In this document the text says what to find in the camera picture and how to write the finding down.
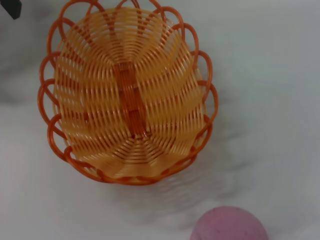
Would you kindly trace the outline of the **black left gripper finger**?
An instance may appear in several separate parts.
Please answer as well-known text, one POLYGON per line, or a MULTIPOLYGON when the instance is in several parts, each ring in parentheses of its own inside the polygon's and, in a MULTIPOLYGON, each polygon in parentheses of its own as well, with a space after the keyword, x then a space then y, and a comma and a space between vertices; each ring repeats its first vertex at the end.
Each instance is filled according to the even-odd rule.
POLYGON ((20 0, 0 0, 0 5, 13 20, 18 19, 21 16, 22 2, 20 0))

